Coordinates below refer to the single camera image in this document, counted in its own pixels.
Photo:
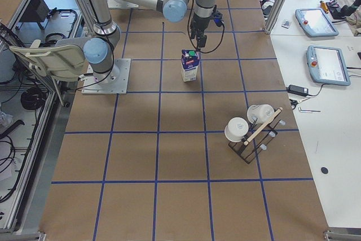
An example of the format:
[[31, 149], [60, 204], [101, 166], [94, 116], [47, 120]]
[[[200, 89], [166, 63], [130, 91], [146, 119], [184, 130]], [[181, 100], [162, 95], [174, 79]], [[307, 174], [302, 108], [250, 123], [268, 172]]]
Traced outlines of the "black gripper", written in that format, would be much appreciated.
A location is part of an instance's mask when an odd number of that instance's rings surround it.
[[207, 35], [204, 34], [209, 22], [213, 18], [213, 12], [216, 5], [205, 7], [198, 3], [195, 4], [194, 14], [190, 25], [190, 39], [197, 38], [197, 48], [202, 49], [206, 46]]

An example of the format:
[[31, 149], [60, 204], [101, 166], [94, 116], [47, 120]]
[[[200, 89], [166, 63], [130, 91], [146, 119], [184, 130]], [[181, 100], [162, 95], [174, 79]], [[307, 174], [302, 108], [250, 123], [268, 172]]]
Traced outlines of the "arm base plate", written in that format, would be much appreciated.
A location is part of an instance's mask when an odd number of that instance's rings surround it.
[[110, 10], [125, 10], [125, 9], [139, 8], [138, 5], [123, 0], [107, 0], [107, 3]]
[[102, 82], [99, 82], [104, 75], [93, 74], [85, 77], [85, 87], [81, 89], [84, 95], [105, 95], [105, 94], [126, 94], [129, 80], [131, 59], [115, 59], [115, 66], [111, 74]]

